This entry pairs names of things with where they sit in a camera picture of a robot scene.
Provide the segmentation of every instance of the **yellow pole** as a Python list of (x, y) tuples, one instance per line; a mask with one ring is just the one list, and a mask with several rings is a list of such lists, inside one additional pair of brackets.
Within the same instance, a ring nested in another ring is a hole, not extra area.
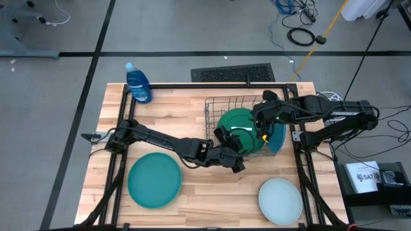
[[(332, 29), (332, 27), (334, 26), (334, 23), (337, 21), (338, 17), (341, 14), (342, 9), (344, 9), (345, 5), (348, 3), (348, 0), (345, 0), (344, 3), (342, 4), (342, 6), (340, 7), (340, 9), (338, 10), (338, 13), (335, 15), (333, 21), (331, 22), (331, 24), (328, 26), (328, 29), (326, 30), (326, 32), (324, 32), (324, 34), (322, 34), (322, 36), (325, 38), (329, 31)], [(306, 64), (307, 60), (309, 59), (309, 57), (314, 53), (314, 51), (317, 50), (317, 48), (319, 47), (318, 44), (315, 44), (315, 46), (313, 47), (313, 49), (308, 53), (308, 55), (304, 58), (304, 60), (302, 61), (302, 63), (298, 66), (297, 70), (294, 72), (293, 76), (291, 77), (290, 81), (293, 81), (295, 79), (295, 77), (297, 76), (297, 74), (299, 73), (299, 71), (304, 67), (304, 65)]]

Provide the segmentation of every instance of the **gray floor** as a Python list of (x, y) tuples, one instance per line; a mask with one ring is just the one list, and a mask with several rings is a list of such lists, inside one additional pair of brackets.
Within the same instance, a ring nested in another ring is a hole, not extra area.
[[(319, 16), (310, 28), (322, 33), (343, 0), (317, 0)], [(20, 20), (15, 32), (32, 49), (94, 51), (109, 0), (59, 0), (72, 16), (63, 26), (51, 27), (37, 21)], [(49, 21), (64, 20), (53, 0), (37, 1), (37, 10)], [(268, 0), (117, 0), (103, 51), (275, 51), (268, 25), (277, 16)], [(290, 19), (289, 24), (297, 24)], [(377, 22), (339, 18), (322, 46), (323, 51), (363, 51)], [(290, 43), (280, 22), (273, 25), (274, 40), (289, 51), (306, 51)], [(397, 11), (383, 23), (373, 51), (411, 50), (411, 32)], [(304, 57), (293, 57), (299, 64)], [(303, 81), (314, 81), (318, 91), (345, 94), (360, 57), (312, 57), (301, 71)], [(39, 229), (91, 58), (0, 58), (0, 228)], [(270, 62), (277, 81), (288, 81), (292, 65), (282, 56), (220, 56), (178, 58), (100, 58), (74, 144), (52, 228), (73, 224), (80, 198), (90, 144), (80, 133), (93, 132), (108, 82), (124, 82), (124, 64), (133, 62), (151, 82), (191, 81), (190, 69)], [(411, 57), (367, 57), (348, 99), (368, 99), (377, 107), (410, 103)], [(411, 125), (409, 114), (395, 119)], [(367, 134), (394, 134), (385, 122)], [(362, 139), (347, 146), (359, 156), (398, 145), (394, 139)], [(401, 161), (411, 176), (410, 146), (370, 160)], [(355, 162), (340, 154), (340, 163)], [(358, 224), (376, 221), (375, 208), (356, 209)], [(406, 219), (385, 218), (370, 227), (407, 230)]]

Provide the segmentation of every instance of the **white plate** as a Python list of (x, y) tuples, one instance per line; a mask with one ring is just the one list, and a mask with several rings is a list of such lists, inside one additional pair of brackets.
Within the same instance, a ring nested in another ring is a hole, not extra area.
[(302, 212), (302, 199), (298, 189), (289, 181), (267, 180), (258, 194), (259, 208), (264, 216), (277, 225), (291, 225)]

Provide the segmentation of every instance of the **blue plate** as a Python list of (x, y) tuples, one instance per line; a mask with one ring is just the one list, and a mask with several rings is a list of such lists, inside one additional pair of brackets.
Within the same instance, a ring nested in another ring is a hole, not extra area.
[(179, 165), (164, 153), (150, 153), (141, 157), (131, 167), (127, 180), (131, 198), (148, 209), (159, 209), (172, 202), (181, 184)]

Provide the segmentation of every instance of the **dish soap bottle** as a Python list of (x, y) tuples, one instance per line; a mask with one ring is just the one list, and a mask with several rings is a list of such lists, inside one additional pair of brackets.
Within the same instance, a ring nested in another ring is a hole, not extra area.
[(127, 85), (133, 97), (139, 103), (149, 103), (152, 100), (152, 90), (146, 75), (133, 64), (126, 64)]

